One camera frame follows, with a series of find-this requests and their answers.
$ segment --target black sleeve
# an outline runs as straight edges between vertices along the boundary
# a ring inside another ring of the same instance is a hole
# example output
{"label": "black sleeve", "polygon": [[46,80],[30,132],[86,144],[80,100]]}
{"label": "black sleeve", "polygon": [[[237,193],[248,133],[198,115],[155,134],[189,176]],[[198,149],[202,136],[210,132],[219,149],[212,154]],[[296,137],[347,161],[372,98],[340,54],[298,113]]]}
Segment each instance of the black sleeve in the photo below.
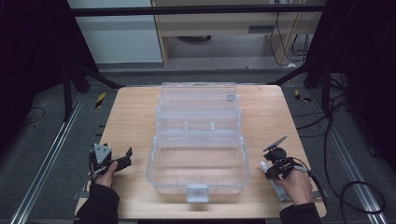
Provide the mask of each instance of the black sleeve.
{"label": "black sleeve", "polygon": [[291,205],[280,212],[282,224],[319,224],[321,223],[317,207],[314,203]]}
{"label": "black sleeve", "polygon": [[120,197],[113,189],[91,185],[90,197],[78,210],[74,224],[119,223],[119,201]]}

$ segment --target metal rail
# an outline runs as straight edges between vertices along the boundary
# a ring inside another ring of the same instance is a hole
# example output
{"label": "metal rail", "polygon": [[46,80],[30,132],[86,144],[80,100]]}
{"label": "metal rail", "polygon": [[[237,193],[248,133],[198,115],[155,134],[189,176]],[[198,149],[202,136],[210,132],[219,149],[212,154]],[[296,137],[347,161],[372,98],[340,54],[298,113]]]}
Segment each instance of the metal rail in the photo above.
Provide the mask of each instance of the metal rail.
{"label": "metal rail", "polygon": [[[310,95],[312,96],[312,99],[314,100],[318,110],[324,115],[324,112],[322,110],[322,107],[320,106],[320,97],[319,93],[317,90],[308,90]],[[334,148],[335,151],[337,152],[338,157],[340,158],[341,163],[344,166],[344,169],[346,170],[346,174],[349,177],[350,181],[364,181],[364,177],[361,174],[361,171],[359,170],[358,166],[355,164],[355,162],[352,160],[352,157],[349,155],[347,151],[347,147],[344,145],[344,142],[340,136],[340,134],[337,132],[335,127],[332,127],[330,129],[330,139],[334,143]],[[356,194],[358,195],[362,206],[366,211],[377,211],[379,210],[379,205],[371,192],[371,190],[367,186],[361,186],[361,185],[356,185],[354,186],[354,189],[356,191]],[[380,213],[377,215],[372,215],[368,214],[367,215],[370,221],[374,224],[385,224],[388,223],[384,214]]]}
{"label": "metal rail", "polygon": [[18,209],[15,211],[14,215],[11,218],[11,224],[23,224],[29,217],[30,212],[32,211],[33,206],[35,205],[35,201],[38,197],[38,194],[42,190],[47,177],[50,173],[50,170],[53,164],[58,157],[59,152],[61,151],[62,145],[64,144],[64,140],[68,135],[75,119],[78,114],[78,111],[81,107],[81,102],[83,99],[84,93],[78,93],[77,99],[74,104],[73,113],[70,116],[70,119],[65,121],[62,125],[60,131],[58,132],[55,140],[52,143],[49,152],[47,153],[46,158],[43,161],[40,169],[38,170],[35,180],[32,182],[30,188],[28,189],[27,193],[25,194],[21,204],[19,205]]}

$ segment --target clear plastic box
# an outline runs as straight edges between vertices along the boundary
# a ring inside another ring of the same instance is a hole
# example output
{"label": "clear plastic box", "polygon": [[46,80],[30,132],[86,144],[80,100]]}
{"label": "clear plastic box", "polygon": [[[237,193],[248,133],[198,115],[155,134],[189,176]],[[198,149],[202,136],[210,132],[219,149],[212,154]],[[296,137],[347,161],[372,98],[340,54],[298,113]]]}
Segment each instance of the clear plastic box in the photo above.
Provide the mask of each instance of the clear plastic box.
{"label": "clear plastic box", "polygon": [[163,83],[147,179],[190,203],[241,192],[250,170],[234,83]]}

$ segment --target white cabinet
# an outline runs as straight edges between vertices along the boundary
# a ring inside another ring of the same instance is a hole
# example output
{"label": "white cabinet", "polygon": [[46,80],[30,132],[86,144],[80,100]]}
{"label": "white cabinet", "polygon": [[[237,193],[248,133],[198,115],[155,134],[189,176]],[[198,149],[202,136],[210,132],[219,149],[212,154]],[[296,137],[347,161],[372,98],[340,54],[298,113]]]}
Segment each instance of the white cabinet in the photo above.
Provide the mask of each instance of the white cabinet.
{"label": "white cabinet", "polygon": [[[71,8],[151,7],[149,0],[68,0]],[[77,17],[95,62],[162,63],[153,16]]]}

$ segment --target wooden table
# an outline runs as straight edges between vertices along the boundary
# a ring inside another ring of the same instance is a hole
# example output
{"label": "wooden table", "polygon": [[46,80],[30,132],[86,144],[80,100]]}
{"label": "wooden table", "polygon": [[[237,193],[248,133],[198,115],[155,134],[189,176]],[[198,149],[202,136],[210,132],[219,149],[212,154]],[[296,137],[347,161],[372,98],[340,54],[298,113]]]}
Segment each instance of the wooden table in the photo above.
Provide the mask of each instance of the wooden table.
{"label": "wooden table", "polygon": [[[101,144],[113,147],[113,158],[133,148],[132,166],[117,172],[113,189],[120,195],[119,217],[144,218],[268,218],[290,205],[282,203],[260,166],[262,150],[284,134],[289,156],[308,164],[282,90],[278,86],[237,85],[242,132],[250,158],[251,180],[238,195],[211,195],[210,203],[186,203],[185,195],[158,194],[146,179],[146,165],[155,134],[155,107],[161,87],[119,90]],[[80,199],[77,210],[86,199]],[[316,202],[321,217],[324,204]]]}

